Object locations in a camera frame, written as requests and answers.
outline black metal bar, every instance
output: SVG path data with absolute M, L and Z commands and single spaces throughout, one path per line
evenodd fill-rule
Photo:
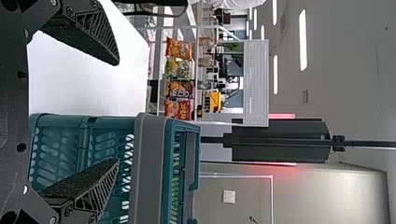
M 201 137 L 201 143 L 224 144 L 229 142 L 224 137 Z M 286 138 L 258 138 L 258 137 L 233 137 L 233 146 L 273 146 L 273 147 L 382 147 L 396 148 L 396 142 L 390 141 L 361 141 L 346 140 L 334 141 L 331 139 L 286 139 Z
M 201 137 L 201 143 L 223 144 L 224 138 L 223 137 Z

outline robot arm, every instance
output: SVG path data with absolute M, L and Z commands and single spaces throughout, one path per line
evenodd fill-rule
M 13 224 L 24 216 L 38 223 L 59 221 L 53 206 L 30 188 L 28 180 L 31 153 L 26 45 L 40 29 L 106 63 L 117 65 L 120 61 L 106 13 L 96 0 L 0 0 L 1 224 Z

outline fluorescent light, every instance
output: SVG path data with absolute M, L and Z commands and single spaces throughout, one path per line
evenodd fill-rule
M 274 56 L 274 94 L 277 95 L 277 55 Z
M 257 9 L 254 9 L 254 30 L 257 30 Z
M 276 25 L 276 22 L 277 22 L 277 0 L 273 0 L 273 21 L 274 21 L 274 25 Z
M 264 25 L 262 25 L 262 40 L 265 39 L 265 28 Z
M 306 45 L 306 11 L 300 14 L 300 66 L 304 71 L 308 66 L 307 45 Z

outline snack bag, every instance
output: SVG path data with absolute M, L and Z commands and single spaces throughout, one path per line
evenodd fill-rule
M 165 116 L 191 120 L 191 101 L 165 101 Z
M 170 80 L 190 80 L 191 61 L 177 61 L 175 58 L 168 58 L 165 66 L 165 77 Z
M 191 99 L 194 83 L 190 81 L 171 81 L 166 85 L 167 99 Z
M 191 60 L 192 47 L 189 42 L 173 40 L 168 37 L 166 39 L 166 56 L 180 58 L 184 60 Z

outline shelving unit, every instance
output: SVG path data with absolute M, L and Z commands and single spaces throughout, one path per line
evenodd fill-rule
M 139 30 L 156 30 L 157 32 L 163 32 L 165 30 L 177 31 L 178 29 L 191 29 L 196 33 L 195 40 L 191 43 L 195 46 L 193 51 L 194 63 L 194 74 L 192 79 L 194 80 L 194 95 L 193 95 L 193 111 L 194 119 L 192 122 L 199 123 L 197 111 L 198 105 L 202 104 L 204 97 L 202 96 L 202 91 L 198 90 L 198 81 L 204 79 L 206 68 L 199 67 L 198 59 L 203 56 L 205 52 L 204 47 L 200 47 L 200 37 L 206 29 L 211 29 L 214 31 L 214 36 L 216 37 L 217 43 L 243 43 L 244 44 L 244 57 L 248 65 L 245 65 L 244 75 L 246 76 L 244 80 L 244 90 L 247 94 L 244 97 L 244 124 L 248 126 L 268 126 L 268 81 L 269 81 L 269 50 L 268 50 L 268 40 L 241 40 L 233 33 L 228 31 L 226 28 L 220 25 L 207 25 L 203 21 L 203 2 L 202 0 L 198 2 L 197 7 L 197 22 L 196 25 L 187 26 L 156 26 L 156 27 L 144 27 L 137 28 Z M 219 31 L 226 33 L 228 37 L 233 38 L 233 41 L 219 40 Z M 161 47 L 166 41 L 150 41 L 151 44 L 156 44 L 159 46 L 161 42 Z M 164 81 L 163 74 L 158 75 L 158 92 L 157 92 L 157 105 L 155 113 L 157 115 L 162 115 L 163 111 L 163 99 L 164 96 Z

